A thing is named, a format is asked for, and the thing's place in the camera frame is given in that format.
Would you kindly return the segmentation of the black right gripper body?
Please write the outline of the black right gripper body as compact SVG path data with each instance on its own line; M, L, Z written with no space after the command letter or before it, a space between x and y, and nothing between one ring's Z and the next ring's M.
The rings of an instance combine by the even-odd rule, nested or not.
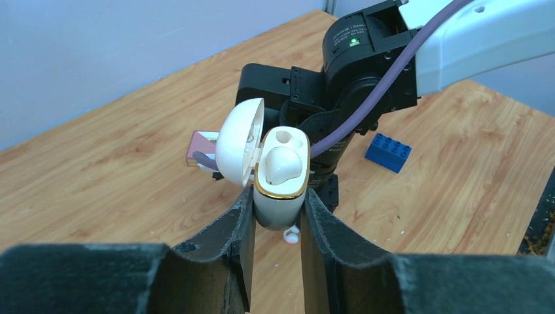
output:
M339 110L331 110L314 114L306 118L295 128L302 130L313 145L331 133ZM311 157L308 187L314 189L327 209L332 213L339 205L338 176L334 173L339 159L350 144L354 133L351 132L341 141L320 154Z

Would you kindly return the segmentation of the white earbud charging case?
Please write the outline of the white earbud charging case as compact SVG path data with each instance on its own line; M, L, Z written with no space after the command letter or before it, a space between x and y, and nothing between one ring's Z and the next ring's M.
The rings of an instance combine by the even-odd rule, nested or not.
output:
M263 133L264 100L254 98L236 105L217 138L215 162L228 181L246 186L253 181L255 217L269 230L293 226L300 214L310 176L310 142L300 129L278 126ZM282 184L266 182L266 155L272 148L289 147L302 161L302 173Z

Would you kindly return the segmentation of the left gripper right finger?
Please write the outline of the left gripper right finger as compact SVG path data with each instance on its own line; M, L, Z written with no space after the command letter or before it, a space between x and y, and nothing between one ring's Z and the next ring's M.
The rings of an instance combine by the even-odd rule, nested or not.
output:
M544 257L391 253L313 190L300 222L306 313L554 312L554 264Z

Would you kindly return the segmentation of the white earbud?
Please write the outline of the white earbud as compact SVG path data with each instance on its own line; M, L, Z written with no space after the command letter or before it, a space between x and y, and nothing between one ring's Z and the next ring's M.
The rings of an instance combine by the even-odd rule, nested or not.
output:
M272 186L297 178L302 173L302 161L289 147L272 148L266 155L266 182Z

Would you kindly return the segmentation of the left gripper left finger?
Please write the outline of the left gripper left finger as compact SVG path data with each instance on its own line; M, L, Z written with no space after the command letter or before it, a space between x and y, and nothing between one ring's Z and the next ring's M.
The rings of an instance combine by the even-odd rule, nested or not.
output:
M253 188L194 236L164 243L25 244L1 254L2 313L246 313Z

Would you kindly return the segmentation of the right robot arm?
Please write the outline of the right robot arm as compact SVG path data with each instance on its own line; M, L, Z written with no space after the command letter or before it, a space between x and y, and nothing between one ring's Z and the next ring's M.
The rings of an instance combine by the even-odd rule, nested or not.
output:
M217 139L215 167L254 182L261 224L288 228L310 194L333 211L338 161L391 111L494 69L554 52L553 1L384 1L323 38L323 67L250 63Z

